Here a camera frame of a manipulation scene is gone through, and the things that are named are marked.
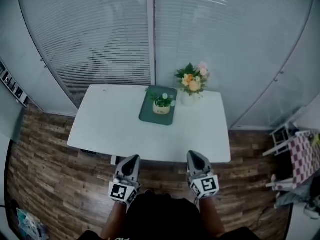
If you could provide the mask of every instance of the white blinds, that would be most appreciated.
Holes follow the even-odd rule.
[[[175,86],[177,69],[206,62],[208,89],[222,94],[233,125],[285,63],[309,1],[155,0],[157,84]]]
[[[76,106],[91,84],[151,84],[147,0],[19,2],[41,56]]]

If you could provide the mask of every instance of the flower vase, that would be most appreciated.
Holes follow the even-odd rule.
[[[166,106],[166,107],[160,107],[156,105],[156,102],[153,102],[153,106],[152,106],[152,110],[154,113],[156,113],[157,115],[167,115],[170,113],[170,106]]]
[[[187,92],[182,92],[181,103],[185,106],[193,106],[196,103],[196,97],[194,94],[189,95]]]

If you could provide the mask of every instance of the flower bouquet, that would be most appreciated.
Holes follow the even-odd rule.
[[[146,91],[149,92],[150,99],[153,101],[152,110],[158,115],[169,114],[170,107],[174,107],[176,105],[176,101],[172,95],[168,96],[166,93],[157,95],[155,92],[150,92],[148,89]]]
[[[201,62],[197,67],[189,63],[186,68],[178,70],[175,76],[178,78],[178,83],[184,94],[187,94],[182,96],[182,103],[190,105],[188,103],[194,100],[194,94],[204,91],[209,77],[208,66],[204,62]]]

